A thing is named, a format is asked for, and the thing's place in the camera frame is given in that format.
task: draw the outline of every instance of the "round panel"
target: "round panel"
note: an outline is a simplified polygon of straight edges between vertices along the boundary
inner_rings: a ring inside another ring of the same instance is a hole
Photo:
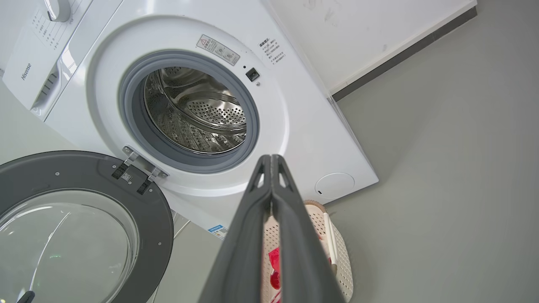
[[[35,302],[151,296],[172,252],[172,217],[155,183],[140,190],[148,175],[120,168],[119,159],[84,151],[0,166],[0,299],[28,291]]]
[[[340,198],[352,191],[354,178],[345,173],[333,173],[322,177],[316,183],[316,192],[325,198]]]

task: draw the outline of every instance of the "gray gasket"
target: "gray gasket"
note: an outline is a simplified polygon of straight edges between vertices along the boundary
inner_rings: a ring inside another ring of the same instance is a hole
[[[238,148],[219,155],[192,153],[170,142],[151,122],[144,107],[142,80],[151,72],[169,66],[195,68],[209,74],[236,96],[245,113],[247,136]],[[191,173],[217,173],[230,169],[246,159],[258,138],[259,118],[251,94],[230,70],[216,61],[188,51],[160,51],[135,62],[120,87],[120,111],[132,135],[159,161]]]

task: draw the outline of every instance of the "stainless steel drum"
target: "stainless steel drum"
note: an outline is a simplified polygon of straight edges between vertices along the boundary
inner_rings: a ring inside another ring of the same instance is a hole
[[[247,133],[244,112],[213,77],[168,67],[146,77],[144,103],[155,127],[174,144],[201,154],[237,148]]]

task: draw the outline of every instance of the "door glass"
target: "door glass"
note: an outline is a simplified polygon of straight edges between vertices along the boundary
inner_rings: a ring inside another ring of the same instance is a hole
[[[33,303],[110,301],[138,245],[131,215],[101,194],[56,191],[19,203],[0,218],[0,302],[29,290]]]

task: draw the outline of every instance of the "warning label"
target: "warning label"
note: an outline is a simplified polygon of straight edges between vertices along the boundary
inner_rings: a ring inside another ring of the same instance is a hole
[[[262,47],[262,50],[273,65],[277,64],[284,57],[286,57],[286,55],[281,51],[281,46],[279,43],[277,43],[277,41],[275,41],[275,39],[270,40],[268,38],[262,41],[259,46]]]
[[[208,231],[224,240],[229,230],[227,228],[224,228],[222,225],[217,225],[214,228],[208,229]]]
[[[206,35],[202,35],[202,37],[198,40],[197,46],[202,47],[203,49],[213,53],[232,65],[236,64],[236,62],[239,60],[238,54]]]

